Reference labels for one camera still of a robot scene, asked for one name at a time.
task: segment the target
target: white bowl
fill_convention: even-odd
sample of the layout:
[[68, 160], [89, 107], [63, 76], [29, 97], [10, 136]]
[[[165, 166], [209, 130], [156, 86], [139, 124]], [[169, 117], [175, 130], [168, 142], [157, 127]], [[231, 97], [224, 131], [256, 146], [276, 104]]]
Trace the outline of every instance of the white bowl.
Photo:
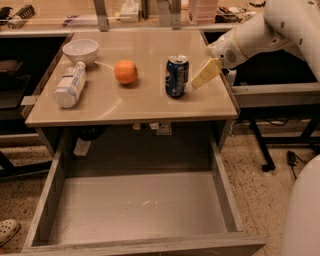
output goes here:
[[91, 39], [77, 39], [63, 46], [62, 51], [73, 63], [82, 61], [87, 67], [91, 66], [98, 56], [99, 44]]

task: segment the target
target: blue soda can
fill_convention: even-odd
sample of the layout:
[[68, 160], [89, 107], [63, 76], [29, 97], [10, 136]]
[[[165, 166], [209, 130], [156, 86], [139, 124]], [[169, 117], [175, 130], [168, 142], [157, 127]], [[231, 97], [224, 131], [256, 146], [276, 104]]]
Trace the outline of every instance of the blue soda can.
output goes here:
[[185, 94], [189, 76], [189, 61], [186, 56], [171, 56], [167, 62], [166, 92], [178, 98]]

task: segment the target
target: beige table surface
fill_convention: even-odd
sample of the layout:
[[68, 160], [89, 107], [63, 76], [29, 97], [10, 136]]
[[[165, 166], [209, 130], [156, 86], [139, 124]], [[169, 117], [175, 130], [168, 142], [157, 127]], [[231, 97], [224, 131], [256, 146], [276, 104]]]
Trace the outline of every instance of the beige table surface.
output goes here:
[[[189, 81], [210, 58], [197, 30], [83, 32], [72, 40], [77, 38], [94, 39], [100, 45], [96, 63], [87, 69], [88, 79], [78, 104], [62, 109], [53, 99], [59, 80], [71, 65], [62, 56], [26, 120], [29, 127], [227, 120], [238, 115], [221, 77], [197, 90], [188, 84], [179, 99], [165, 92], [169, 56], [188, 57]], [[131, 86], [120, 85], [114, 77], [113, 67], [122, 59], [137, 65], [139, 78]]]

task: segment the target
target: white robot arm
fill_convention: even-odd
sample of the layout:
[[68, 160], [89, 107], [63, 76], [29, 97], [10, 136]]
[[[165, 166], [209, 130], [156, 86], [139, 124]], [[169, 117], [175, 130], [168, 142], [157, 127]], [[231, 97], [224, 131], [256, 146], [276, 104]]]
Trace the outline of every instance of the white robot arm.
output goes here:
[[224, 68], [234, 68], [260, 52], [292, 46], [299, 49], [320, 81], [320, 9], [316, 0], [268, 0], [264, 15], [228, 31], [208, 49]]

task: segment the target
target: terrazzo floor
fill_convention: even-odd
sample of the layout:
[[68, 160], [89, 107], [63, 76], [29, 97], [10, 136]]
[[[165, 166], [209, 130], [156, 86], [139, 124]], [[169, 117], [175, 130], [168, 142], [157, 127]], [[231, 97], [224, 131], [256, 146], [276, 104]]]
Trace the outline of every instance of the terrazzo floor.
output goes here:
[[[4, 147], [2, 152], [15, 165], [50, 159], [44, 146]], [[228, 136], [222, 158], [231, 183], [238, 210], [249, 235], [263, 235], [267, 245], [255, 256], [277, 256], [281, 244], [287, 203], [294, 179], [286, 163], [286, 152], [294, 151], [302, 160], [309, 161], [315, 153], [303, 147], [271, 147], [270, 154], [276, 170], [261, 171], [265, 163], [256, 138], [252, 134]], [[295, 171], [304, 163], [299, 161]], [[7, 253], [20, 252], [28, 233], [46, 175], [25, 176], [0, 180], [0, 220], [17, 219], [21, 229], [4, 249]]]

